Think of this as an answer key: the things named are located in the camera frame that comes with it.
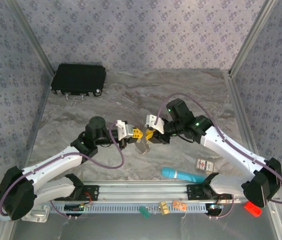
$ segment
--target yellow block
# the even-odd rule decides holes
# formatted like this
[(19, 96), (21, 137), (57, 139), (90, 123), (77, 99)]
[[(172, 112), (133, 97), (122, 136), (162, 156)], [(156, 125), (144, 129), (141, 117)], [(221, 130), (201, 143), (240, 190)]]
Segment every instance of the yellow block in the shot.
[(134, 139), (141, 139), (143, 137), (142, 131), (140, 131), (138, 128), (133, 128), (133, 136)]
[(165, 201), (159, 202), (159, 208), (160, 208), (162, 215), (166, 215), (166, 214), (170, 213), (169, 207), (168, 207), (168, 205)]
[(150, 138), (152, 138), (152, 136), (153, 136), (153, 133), (155, 132), (156, 130), (155, 129), (153, 129), (153, 130), (146, 130), (146, 132), (145, 132), (145, 139), (146, 140), (149, 140)]

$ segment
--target case handle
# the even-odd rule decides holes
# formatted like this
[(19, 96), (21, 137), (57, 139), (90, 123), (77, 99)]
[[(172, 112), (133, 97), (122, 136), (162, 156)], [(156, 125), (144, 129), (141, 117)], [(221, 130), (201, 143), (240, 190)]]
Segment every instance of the case handle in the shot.
[(79, 101), (79, 102), (80, 102), (80, 101), (83, 101), (83, 100), (84, 100), (84, 97), (85, 97), (84, 94), (81, 94), (81, 99), (69, 98), (69, 96), (71, 96), (71, 94), (65, 93), (66, 100), (69, 100), (69, 101)]

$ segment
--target green block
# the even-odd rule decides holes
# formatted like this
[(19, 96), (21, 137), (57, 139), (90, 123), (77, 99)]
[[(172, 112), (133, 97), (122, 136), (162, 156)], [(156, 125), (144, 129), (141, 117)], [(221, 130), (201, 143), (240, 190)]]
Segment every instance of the green block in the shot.
[(145, 206), (141, 206), (139, 208), (139, 212), (146, 218), (148, 219), (151, 216), (151, 213), (146, 209)]

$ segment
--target blue cylindrical object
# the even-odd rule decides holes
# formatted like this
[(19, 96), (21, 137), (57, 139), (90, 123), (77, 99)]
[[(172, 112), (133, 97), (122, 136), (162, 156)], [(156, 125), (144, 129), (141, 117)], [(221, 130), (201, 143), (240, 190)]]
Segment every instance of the blue cylindrical object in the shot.
[(161, 175), (170, 179), (182, 179), (197, 184), (203, 183), (203, 181), (206, 179), (204, 176), (195, 175), (184, 171), (177, 171), (170, 167), (163, 167), (161, 170)]

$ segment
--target small box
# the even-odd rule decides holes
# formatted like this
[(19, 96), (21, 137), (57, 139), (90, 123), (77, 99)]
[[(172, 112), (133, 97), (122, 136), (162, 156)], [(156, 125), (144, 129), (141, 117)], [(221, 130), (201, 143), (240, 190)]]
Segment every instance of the small box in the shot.
[(141, 206), (139, 208), (139, 212), (146, 218), (148, 219), (151, 216), (151, 213), (146, 209), (145, 206)]
[(175, 209), (179, 209), (181, 211), (184, 211), (184, 212), (187, 211), (187, 206), (188, 205), (186, 203), (181, 202), (181, 201), (177, 201), (177, 200), (174, 200), (173, 204), (172, 204), (172, 207), (174, 207)]
[(208, 161), (202, 158), (198, 158), (196, 160), (196, 169), (206, 171), (209, 173), (213, 173), (215, 170), (215, 163), (212, 161)]
[(259, 217), (262, 213), (262, 209), (258, 208), (256, 205), (254, 205), (252, 202), (248, 201), (244, 208), (249, 211), (253, 216)]
[(166, 215), (166, 214), (170, 213), (169, 207), (168, 207), (168, 205), (165, 201), (159, 202), (159, 208), (160, 208), (162, 215)]

